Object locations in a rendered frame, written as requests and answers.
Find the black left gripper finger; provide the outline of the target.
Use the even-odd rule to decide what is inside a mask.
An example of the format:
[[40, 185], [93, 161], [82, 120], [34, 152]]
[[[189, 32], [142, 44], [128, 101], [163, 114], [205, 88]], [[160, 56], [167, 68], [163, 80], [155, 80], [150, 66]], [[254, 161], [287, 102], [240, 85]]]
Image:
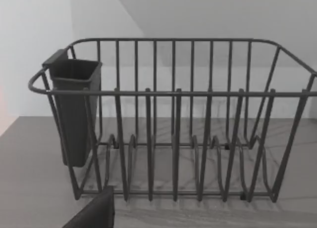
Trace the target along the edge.
[[114, 189], [107, 186], [62, 228], [114, 228], [114, 223]]

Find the dark grey cutlery holder cup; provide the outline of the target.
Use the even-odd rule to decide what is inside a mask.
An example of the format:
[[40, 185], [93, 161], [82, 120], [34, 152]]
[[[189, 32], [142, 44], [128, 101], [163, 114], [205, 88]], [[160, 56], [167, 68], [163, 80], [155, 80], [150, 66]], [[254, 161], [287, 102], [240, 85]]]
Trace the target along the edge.
[[[67, 51], [57, 50], [43, 66], [48, 66], [53, 88], [62, 91], [98, 91], [101, 81], [102, 63], [85, 59], [69, 59]], [[81, 95], [61, 95], [60, 106], [63, 116], [69, 159], [72, 167], [81, 168], [90, 153], [87, 111]]]

